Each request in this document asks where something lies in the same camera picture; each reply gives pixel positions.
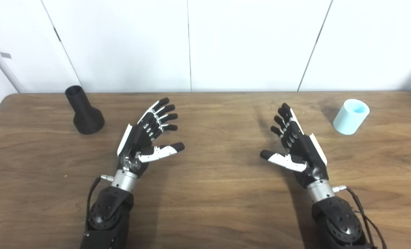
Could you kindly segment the black and white right hand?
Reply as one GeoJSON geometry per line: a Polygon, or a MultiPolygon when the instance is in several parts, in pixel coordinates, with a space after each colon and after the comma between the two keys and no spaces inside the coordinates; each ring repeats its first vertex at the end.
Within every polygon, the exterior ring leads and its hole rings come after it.
{"type": "Polygon", "coordinates": [[[274,117],[278,127],[271,126],[271,131],[281,141],[286,153],[262,150],[260,157],[266,161],[290,169],[297,182],[307,188],[314,182],[329,180],[327,159],[314,134],[303,132],[292,108],[283,103],[274,117]]]}

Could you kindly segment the black and white left hand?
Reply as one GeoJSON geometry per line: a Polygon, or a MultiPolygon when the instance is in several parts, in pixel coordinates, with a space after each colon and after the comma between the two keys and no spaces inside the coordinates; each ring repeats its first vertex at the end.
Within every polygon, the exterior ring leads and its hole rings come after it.
{"type": "Polygon", "coordinates": [[[167,123],[178,118],[175,105],[163,98],[150,106],[136,125],[129,124],[117,150],[117,169],[141,177],[150,162],[177,154],[185,149],[182,142],[155,146],[153,142],[167,131],[177,131],[176,125],[167,123]]]}

